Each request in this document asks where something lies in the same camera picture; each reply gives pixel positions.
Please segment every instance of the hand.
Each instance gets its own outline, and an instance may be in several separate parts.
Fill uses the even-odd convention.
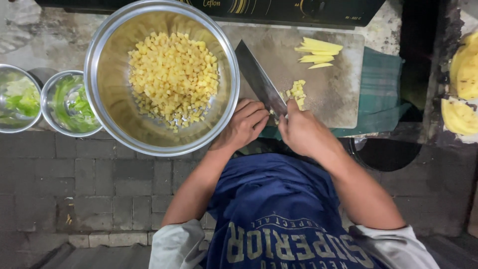
[[[268,119],[269,112],[262,102],[242,99],[228,125],[213,141],[209,150],[221,149],[230,155],[234,154],[259,136]]]
[[[315,159],[327,169],[333,157],[344,153],[342,144],[310,111],[300,111],[294,99],[287,101],[287,120],[279,119],[284,142],[297,154]]]

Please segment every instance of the green cloth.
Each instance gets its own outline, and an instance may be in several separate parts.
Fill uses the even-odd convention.
[[[402,58],[365,47],[357,127],[330,129],[336,137],[392,131],[410,104],[400,105]],[[266,126],[259,137],[282,140],[277,126]]]

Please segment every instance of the metal bowl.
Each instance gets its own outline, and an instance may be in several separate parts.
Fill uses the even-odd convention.
[[[81,77],[81,80],[74,85],[71,86],[71,89],[62,96],[63,102],[58,103],[55,101],[54,97],[57,91],[58,83],[61,83],[64,79],[72,78],[73,76]],[[92,134],[97,133],[103,127],[98,122],[98,126],[95,129],[87,130],[87,131],[80,131],[76,130],[75,128],[71,127],[67,122],[60,119],[57,116],[58,113],[58,105],[63,106],[62,108],[65,109],[66,113],[70,116],[74,115],[76,112],[68,108],[68,98],[65,99],[65,96],[70,96],[72,93],[76,92],[78,89],[83,86],[83,72],[78,70],[67,70],[55,74],[51,77],[43,86],[42,95],[40,97],[40,107],[42,108],[43,116],[45,117],[46,121],[57,131],[60,133],[72,136],[72,137],[85,137],[90,136]]]
[[[6,83],[20,80],[24,77],[33,82],[39,93],[42,92],[38,82],[25,70],[11,65],[0,64],[0,133],[12,134],[25,131],[35,125],[42,116],[41,110],[38,110],[38,114],[35,117],[29,117],[5,107],[7,103],[7,97],[5,96],[7,90]]]
[[[206,119],[176,134],[139,115],[128,82],[128,51],[153,31],[189,33],[218,58],[218,94]],[[103,127],[127,147],[154,156],[186,154],[209,143],[231,119],[239,97],[237,59],[226,35],[207,15],[179,1],[139,1],[114,12],[94,34],[84,68],[88,100]]]

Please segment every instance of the brick floor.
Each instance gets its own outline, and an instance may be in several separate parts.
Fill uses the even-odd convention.
[[[205,152],[151,157],[104,132],[78,139],[46,131],[0,134],[0,232],[8,232],[0,234],[0,242],[5,237],[28,242],[28,234],[30,243],[50,236],[42,244],[55,244],[80,231],[157,230],[172,195]],[[394,196],[418,234],[457,235],[466,219],[475,164],[474,146],[424,146],[409,166],[370,174]],[[209,234],[216,225],[209,215],[201,223]],[[86,238],[71,240],[84,245]],[[25,259],[39,255],[38,246],[17,250]]]

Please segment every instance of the person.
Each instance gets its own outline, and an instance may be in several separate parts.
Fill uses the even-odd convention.
[[[391,196],[309,111],[287,102],[283,141],[299,155],[230,159],[269,112],[244,99],[174,196],[153,236],[150,269],[438,269]],[[357,224],[342,228],[338,206]],[[207,250],[199,220],[216,219]]]

